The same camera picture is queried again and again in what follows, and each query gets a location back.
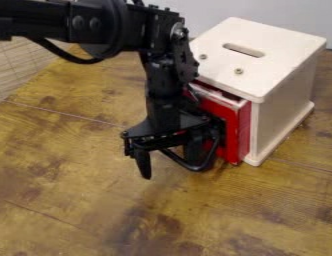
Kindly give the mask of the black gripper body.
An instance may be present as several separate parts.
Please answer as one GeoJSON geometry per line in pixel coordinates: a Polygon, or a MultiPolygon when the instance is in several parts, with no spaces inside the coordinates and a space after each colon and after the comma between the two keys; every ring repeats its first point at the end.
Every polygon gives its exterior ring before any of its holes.
{"type": "Polygon", "coordinates": [[[146,110],[143,121],[122,133],[126,156],[134,157],[137,149],[150,152],[179,146],[178,135],[191,130],[215,128],[222,139],[222,122],[187,97],[147,97],[146,110]]]}

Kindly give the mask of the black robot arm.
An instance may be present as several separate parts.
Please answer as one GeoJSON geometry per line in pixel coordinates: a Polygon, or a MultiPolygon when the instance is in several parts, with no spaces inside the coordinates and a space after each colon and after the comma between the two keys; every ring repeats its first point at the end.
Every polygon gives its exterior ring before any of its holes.
{"type": "Polygon", "coordinates": [[[225,136],[219,120],[199,109],[190,83],[199,62],[185,19],[142,0],[0,0],[0,41],[23,37],[78,64],[125,51],[146,72],[146,119],[122,133],[125,155],[151,177],[153,151],[193,172],[210,168],[225,136]]]}

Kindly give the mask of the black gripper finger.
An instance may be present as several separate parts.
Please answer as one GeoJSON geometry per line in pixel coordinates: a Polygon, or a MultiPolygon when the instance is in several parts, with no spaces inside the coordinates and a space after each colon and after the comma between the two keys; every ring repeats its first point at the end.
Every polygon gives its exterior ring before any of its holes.
{"type": "Polygon", "coordinates": [[[134,151],[134,159],[135,159],[142,177],[150,180],[151,179],[150,153],[143,149],[137,149],[134,151]]]}
{"type": "Polygon", "coordinates": [[[193,169],[207,167],[207,152],[205,150],[205,138],[201,134],[193,134],[183,146],[185,161],[193,169]]]}

